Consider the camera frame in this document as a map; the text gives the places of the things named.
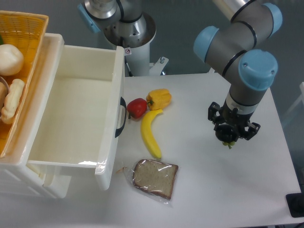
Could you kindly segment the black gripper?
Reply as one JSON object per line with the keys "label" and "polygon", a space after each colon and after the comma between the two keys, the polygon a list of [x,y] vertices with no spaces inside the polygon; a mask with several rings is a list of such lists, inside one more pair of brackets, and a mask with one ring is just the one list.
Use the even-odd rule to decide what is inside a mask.
{"label": "black gripper", "polygon": [[227,107],[221,108],[216,102],[212,102],[208,108],[208,120],[214,125],[231,125],[238,137],[247,141],[252,139],[260,129],[260,124],[248,122],[249,114],[239,114],[236,108],[232,111]]}

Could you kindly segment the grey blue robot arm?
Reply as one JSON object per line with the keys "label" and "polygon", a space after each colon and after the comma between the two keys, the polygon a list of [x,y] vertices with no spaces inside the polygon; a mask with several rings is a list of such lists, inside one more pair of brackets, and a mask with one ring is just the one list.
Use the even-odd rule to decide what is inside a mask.
{"label": "grey blue robot arm", "polygon": [[[250,121],[277,74],[275,57],[256,45],[270,38],[282,25],[280,9],[254,0],[217,0],[216,6],[230,20],[230,27],[204,28],[196,37],[194,53],[230,83],[223,105],[212,103],[208,119],[224,144],[250,140],[260,125]],[[92,32],[103,32],[112,46],[125,49],[128,73],[148,73],[148,47],[156,34],[154,20],[142,10],[140,0],[84,0],[78,12]]]}

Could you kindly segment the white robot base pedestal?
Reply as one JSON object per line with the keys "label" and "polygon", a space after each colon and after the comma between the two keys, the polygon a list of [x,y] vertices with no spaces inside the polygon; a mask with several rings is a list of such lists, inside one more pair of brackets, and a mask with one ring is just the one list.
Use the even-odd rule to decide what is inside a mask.
{"label": "white robot base pedestal", "polygon": [[153,18],[143,12],[142,17],[146,22],[146,31],[139,47],[126,47],[125,52],[125,76],[164,76],[169,59],[160,57],[155,63],[150,61],[150,43],[156,35],[156,25]]}

